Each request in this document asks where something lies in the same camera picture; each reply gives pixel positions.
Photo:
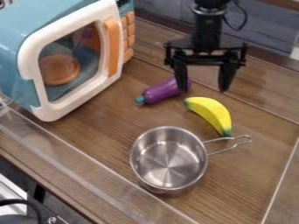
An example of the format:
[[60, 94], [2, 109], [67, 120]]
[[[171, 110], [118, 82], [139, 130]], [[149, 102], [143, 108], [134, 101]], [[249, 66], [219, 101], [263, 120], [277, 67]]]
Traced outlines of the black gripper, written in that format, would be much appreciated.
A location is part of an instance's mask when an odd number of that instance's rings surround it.
[[211, 49], [195, 49], [193, 38], [182, 38], [165, 43], [165, 64], [174, 66], [174, 75], [178, 88], [186, 92], [189, 86], [187, 65], [221, 66], [219, 67], [219, 91], [230, 89], [239, 67], [247, 62], [249, 45], [245, 42], [229, 46], [229, 41], [221, 42], [221, 46]]

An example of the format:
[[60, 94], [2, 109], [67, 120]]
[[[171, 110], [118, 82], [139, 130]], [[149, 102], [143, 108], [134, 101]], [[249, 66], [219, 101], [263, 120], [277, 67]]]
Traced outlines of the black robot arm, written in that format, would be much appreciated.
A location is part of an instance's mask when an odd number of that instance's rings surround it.
[[[226, 18], [230, 1], [245, 13], [239, 27], [234, 27]], [[189, 38], [165, 43], [165, 64], [173, 68], [177, 85], [183, 92], [187, 91], [189, 65], [219, 66], [219, 91], [225, 92], [239, 68], [246, 65], [249, 45], [222, 45], [222, 22], [239, 31], [249, 21], [249, 14], [239, 6], [239, 0], [194, 0], [191, 11], [195, 17], [193, 34]]]

